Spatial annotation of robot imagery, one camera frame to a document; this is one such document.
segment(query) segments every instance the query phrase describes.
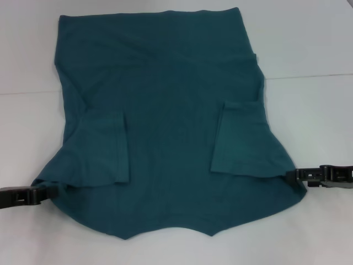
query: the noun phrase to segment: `white table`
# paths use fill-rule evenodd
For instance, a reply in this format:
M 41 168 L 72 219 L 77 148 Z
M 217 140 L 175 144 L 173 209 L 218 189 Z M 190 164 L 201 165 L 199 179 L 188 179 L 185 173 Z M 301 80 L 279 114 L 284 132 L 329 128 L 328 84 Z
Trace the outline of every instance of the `white table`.
M 60 14 L 235 6 L 242 12 L 268 78 L 270 126 L 297 167 L 353 165 L 353 75 L 348 75 L 353 73 L 353 8 L 345 0 L 3 0 L 0 187 L 30 184 L 60 148 L 65 119 L 53 67 Z M 169 228 L 127 241 L 86 228 L 45 201 L 41 206 L 0 210 L 0 261 L 28 265 L 351 265 L 352 200 L 353 190 L 311 188 L 301 203 L 214 237 Z

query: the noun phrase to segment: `teal fabric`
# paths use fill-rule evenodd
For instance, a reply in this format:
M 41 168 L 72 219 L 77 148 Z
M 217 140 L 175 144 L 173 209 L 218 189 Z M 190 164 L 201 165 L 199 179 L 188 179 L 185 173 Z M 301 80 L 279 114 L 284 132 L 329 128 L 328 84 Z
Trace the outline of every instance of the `teal fabric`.
M 33 185 L 92 229 L 214 235 L 304 196 L 271 133 L 239 9 L 61 16 L 63 146 Z

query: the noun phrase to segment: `white background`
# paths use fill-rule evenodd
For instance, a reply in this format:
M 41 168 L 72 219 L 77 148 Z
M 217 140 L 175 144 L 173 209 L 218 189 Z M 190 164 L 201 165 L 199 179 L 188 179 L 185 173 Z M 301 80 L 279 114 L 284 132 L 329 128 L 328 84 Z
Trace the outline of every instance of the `white background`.
M 233 7 L 268 79 L 270 126 L 296 166 L 353 165 L 353 8 L 346 0 L 2 0 L 0 187 L 29 185 L 60 148 L 59 15 Z M 214 237 L 169 228 L 127 241 L 45 201 L 0 210 L 0 263 L 351 265 L 352 201 L 353 190 L 311 188 L 292 208 Z

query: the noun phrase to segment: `white surface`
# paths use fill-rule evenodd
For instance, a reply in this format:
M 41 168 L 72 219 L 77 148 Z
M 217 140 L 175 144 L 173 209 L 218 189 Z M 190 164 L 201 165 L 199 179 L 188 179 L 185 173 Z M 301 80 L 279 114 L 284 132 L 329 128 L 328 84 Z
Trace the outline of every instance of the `white surface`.
M 267 77 L 353 72 L 353 9 L 332 1 L 0 2 L 0 187 L 30 184 L 61 144 L 60 83 L 52 66 L 60 14 L 239 6 Z M 298 167 L 353 165 L 353 76 L 268 80 L 274 134 Z M 42 206 L 0 210 L 0 263 L 28 265 L 352 265 L 353 190 L 311 188 L 281 213 L 214 237 L 171 228 L 127 241 Z
M 60 15 L 239 7 L 266 78 L 353 73 L 353 8 L 346 0 L 2 0 L 0 93 L 59 91 Z

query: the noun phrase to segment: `teal shirt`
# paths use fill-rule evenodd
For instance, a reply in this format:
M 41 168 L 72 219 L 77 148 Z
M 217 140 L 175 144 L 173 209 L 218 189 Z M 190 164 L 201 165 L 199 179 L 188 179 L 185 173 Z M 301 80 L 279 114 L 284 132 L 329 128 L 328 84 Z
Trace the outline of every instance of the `teal shirt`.
M 92 229 L 208 235 L 299 202 L 306 190 L 266 121 L 264 76 L 239 9 L 61 16 L 55 65 L 63 146 L 34 185 Z

